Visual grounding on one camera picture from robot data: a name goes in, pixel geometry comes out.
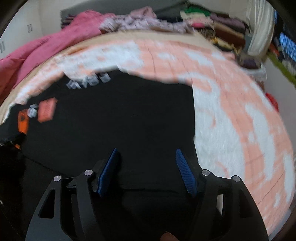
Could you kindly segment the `right hand thumb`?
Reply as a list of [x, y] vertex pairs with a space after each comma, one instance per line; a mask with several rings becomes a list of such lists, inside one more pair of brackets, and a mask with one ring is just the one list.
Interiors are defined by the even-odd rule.
[[161, 236], [160, 241], [179, 241], [179, 240], [171, 233], [166, 232]]

